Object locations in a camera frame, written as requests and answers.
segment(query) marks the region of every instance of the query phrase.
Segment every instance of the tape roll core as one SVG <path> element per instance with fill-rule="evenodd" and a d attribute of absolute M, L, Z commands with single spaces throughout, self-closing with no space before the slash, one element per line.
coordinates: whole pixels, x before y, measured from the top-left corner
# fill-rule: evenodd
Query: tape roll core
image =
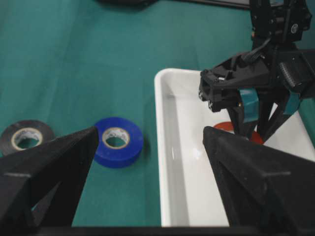
<path fill-rule="evenodd" d="M 25 150 L 26 148 L 20 148 L 18 146 L 18 144 L 24 139 L 35 139 L 38 141 L 35 146 L 38 146 L 43 142 L 43 135 L 38 129 L 31 127 L 22 128 L 13 134 L 11 138 L 11 144 L 16 150 Z"/>

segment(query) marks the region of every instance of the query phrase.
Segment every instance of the white tray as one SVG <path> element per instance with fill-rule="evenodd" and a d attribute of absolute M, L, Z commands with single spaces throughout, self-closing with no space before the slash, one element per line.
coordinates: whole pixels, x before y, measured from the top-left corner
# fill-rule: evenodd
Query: white tray
<path fill-rule="evenodd" d="M 165 69 L 155 77 L 162 226 L 228 226 L 217 184 L 202 144 L 203 128 L 229 121 L 198 98 L 199 71 Z M 315 161 L 298 113 L 267 146 Z"/>

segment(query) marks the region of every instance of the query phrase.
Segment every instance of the black cable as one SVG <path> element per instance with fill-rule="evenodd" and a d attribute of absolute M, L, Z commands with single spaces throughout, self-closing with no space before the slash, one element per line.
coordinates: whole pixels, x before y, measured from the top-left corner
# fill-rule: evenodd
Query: black cable
<path fill-rule="evenodd" d="M 228 7 L 236 7 L 241 9 L 249 9 L 249 4 L 242 4 L 242 3 L 233 3 L 229 1 L 220 1 L 220 0 L 176 0 L 176 1 L 188 1 L 194 3 L 202 3 L 206 5 L 218 5 L 218 6 L 228 6 Z"/>

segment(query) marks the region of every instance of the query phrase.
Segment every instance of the robotic arm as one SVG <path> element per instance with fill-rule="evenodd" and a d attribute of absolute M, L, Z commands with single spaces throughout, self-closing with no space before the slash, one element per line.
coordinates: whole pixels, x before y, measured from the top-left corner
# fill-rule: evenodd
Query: robotic arm
<path fill-rule="evenodd" d="M 227 109 L 235 134 L 250 139 L 257 126 L 265 142 L 303 99 L 315 96 L 315 50 L 294 43 L 312 15 L 305 0 L 250 0 L 250 8 L 252 51 L 202 71 L 199 97 L 212 112 Z"/>

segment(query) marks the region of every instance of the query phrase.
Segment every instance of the tape roll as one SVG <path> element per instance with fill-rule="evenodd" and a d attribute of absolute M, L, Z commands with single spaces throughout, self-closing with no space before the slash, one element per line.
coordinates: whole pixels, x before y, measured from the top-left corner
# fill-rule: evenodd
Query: tape roll
<path fill-rule="evenodd" d="M 124 118 L 111 117 L 100 120 L 95 126 L 99 143 L 94 160 L 98 164 L 122 168 L 138 158 L 143 147 L 143 136 L 137 125 Z M 108 142 L 110 138 L 120 138 L 124 144 L 113 146 Z"/>
<path fill-rule="evenodd" d="M 0 137 L 0 151 L 3 155 L 9 155 L 25 150 L 18 144 L 24 139 L 37 140 L 38 146 L 55 138 L 51 128 L 38 120 L 22 120 L 7 127 Z"/>

